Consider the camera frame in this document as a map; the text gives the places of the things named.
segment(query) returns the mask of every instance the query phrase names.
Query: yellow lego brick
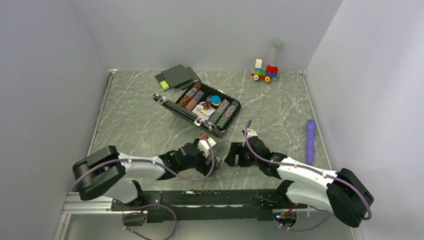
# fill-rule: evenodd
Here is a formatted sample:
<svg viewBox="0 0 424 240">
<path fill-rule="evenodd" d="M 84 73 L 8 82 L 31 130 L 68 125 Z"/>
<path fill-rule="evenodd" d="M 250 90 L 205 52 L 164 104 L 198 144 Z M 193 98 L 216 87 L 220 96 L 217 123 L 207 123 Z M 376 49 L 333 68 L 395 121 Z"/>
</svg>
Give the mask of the yellow lego brick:
<svg viewBox="0 0 424 240">
<path fill-rule="evenodd" d="M 167 90 L 170 88 L 170 86 L 168 85 L 167 81 L 161 81 L 160 85 L 162 86 L 163 90 Z"/>
</svg>

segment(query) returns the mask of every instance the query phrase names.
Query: gray wall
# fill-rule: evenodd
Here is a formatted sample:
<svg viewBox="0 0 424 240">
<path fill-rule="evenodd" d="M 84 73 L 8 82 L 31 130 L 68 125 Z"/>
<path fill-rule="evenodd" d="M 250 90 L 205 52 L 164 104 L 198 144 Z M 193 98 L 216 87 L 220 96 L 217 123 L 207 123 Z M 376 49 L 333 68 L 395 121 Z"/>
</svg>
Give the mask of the gray wall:
<svg viewBox="0 0 424 240">
<path fill-rule="evenodd" d="M 305 70 L 342 0 L 72 0 L 106 65 L 126 70 Z"/>
<path fill-rule="evenodd" d="M 424 2 L 344 0 L 306 70 L 335 169 L 375 197 L 366 240 L 424 239 Z"/>
<path fill-rule="evenodd" d="M 3 0 L 0 33 L 0 239 L 52 239 L 109 71 L 68 0 Z"/>
</svg>

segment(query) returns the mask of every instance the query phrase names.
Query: purple microphone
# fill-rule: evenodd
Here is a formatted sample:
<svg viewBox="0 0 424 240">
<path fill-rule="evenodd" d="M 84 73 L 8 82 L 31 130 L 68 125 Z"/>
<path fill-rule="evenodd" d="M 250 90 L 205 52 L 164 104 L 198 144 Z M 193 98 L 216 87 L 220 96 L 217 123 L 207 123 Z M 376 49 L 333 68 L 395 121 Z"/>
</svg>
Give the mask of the purple microphone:
<svg viewBox="0 0 424 240">
<path fill-rule="evenodd" d="M 315 130 L 317 123 L 314 119 L 309 119 L 306 122 L 306 164 L 312 165 L 314 163 L 314 144 L 315 144 Z"/>
</svg>

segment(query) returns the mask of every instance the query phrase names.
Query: gray marble tabletop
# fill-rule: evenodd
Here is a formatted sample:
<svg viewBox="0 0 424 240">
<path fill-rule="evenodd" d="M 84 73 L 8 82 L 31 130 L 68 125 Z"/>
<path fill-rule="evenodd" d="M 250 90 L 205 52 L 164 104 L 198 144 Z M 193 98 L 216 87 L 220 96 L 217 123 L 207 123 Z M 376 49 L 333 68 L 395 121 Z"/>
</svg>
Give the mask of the gray marble tabletop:
<svg viewBox="0 0 424 240">
<path fill-rule="evenodd" d="M 115 145 L 120 153 L 153 157 L 177 150 L 205 133 L 189 122 L 153 101 L 159 93 L 176 101 L 183 91 L 163 91 L 155 79 L 159 70 L 115 73 L 100 118 L 92 152 Z M 226 92 L 243 103 L 243 107 L 217 142 L 215 152 L 222 159 L 228 154 L 231 142 L 242 142 L 242 129 L 249 119 L 250 128 L 272 152 L 287 154 L 305 163 L 305 123 L 313 119 L 311 105 L 298 71 L 280 72 L 271 82 L 255 81 L 252 70 L 196 70 L 203 83 Z M 315 135 L 314 166 L 330 169 L 321 138 Z M 200 178 L 194 169 L 180 174 Z M 143 190 L 247 190 L 275 189 L 281 180 L 264 175 L 256 166 L 229 167 L 226 163 L 207 179 L 185 181 L 179 178 L 157 181 L 136 179 Z"/>
</svg>

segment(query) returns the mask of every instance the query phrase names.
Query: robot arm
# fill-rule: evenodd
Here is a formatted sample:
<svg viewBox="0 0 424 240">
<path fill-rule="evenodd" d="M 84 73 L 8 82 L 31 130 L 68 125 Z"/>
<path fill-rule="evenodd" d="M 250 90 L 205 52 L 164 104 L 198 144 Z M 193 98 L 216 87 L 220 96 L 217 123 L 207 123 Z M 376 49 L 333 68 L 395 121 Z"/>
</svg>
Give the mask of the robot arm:
<svg viewBox="0 0 424 240">
<path fill-rule="evenodd" d="M 212 148 L 216 145 L 212 138 L 208 138 L 207 141 Z M 90 169 L 118 159 L 99 167 L 84 177 L 77 185 L 79 196 L 83 201 L 105 196 L 132 207 L 142 206 L 145 203 L 142 188 L 137 181 L 128 180 L 128 178 L 167 180 L 175 177 L 161 166 L 176 174 L 195 168 L 206 176 L 212 167 L 212 162 L 207 163 L 211 153 L 209 145 L 205 139 L 196 139 L 193 143 L 187 143 L 178 150 L 154 157 L 130 156 L 119 153 L 115 146 L 107 146 L 73 165 L 73 174 L 77 180 Z"/>
<path fill-rule="evenodd" d="M 258 138 L 258 134 L 254 130 L 248 128 L 246 135 L 250 147 L 260 157 L 289 165 L 262 161 L 252 154 L 246 142 L 233 142 L 229 155 L 225 158 L 225 162 L 229 166 L 235 166 L 236 156 L 238 155 L 238 166 L 258 166 L 265 175 L 283 180 L 275 192 L 279 201 L 306 204 L 324 209 L 334 213 L 339 220 L 350 227 L 356 228 L 359 226 L 367 212 L 359 196 L 346 185 L 299 166 L 307 166 L 322 172 L 324 176 L 333 176 L 347 181 L 359 190 L 370 206 L 374 202 L 373 196 L 352 171 L 346 168 L 342 168 L 341 171 L 324 170 L 306 165 L 283 153 L 271 152 L 264 142 Z"/>
</svg>

